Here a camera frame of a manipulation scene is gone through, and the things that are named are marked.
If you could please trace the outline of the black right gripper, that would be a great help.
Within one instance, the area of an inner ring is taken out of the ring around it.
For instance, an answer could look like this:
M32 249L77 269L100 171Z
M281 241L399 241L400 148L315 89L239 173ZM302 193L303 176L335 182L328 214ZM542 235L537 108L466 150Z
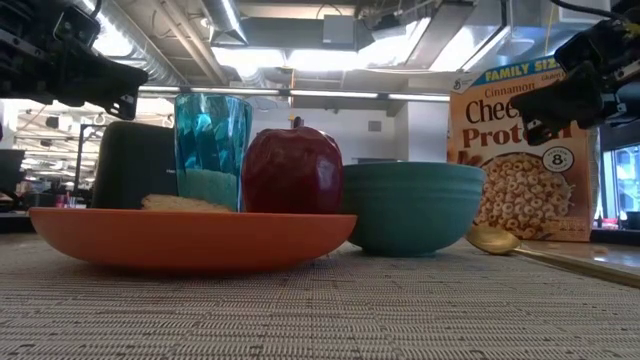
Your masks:
M524 120L525 139L541 145L575 125L582 130L639 119L639 68L632 64L617 75L601 75L581 64L553 84L519 94L512 105Z

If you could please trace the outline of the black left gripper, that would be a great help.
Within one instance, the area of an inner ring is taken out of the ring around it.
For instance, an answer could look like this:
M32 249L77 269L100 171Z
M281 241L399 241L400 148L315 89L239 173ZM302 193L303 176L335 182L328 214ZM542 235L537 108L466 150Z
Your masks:
M1 31L1 96L46 105L86 103L122 120L136 115L136 91L148 81L146 71L112 61L71 38L49 38L42 50Z

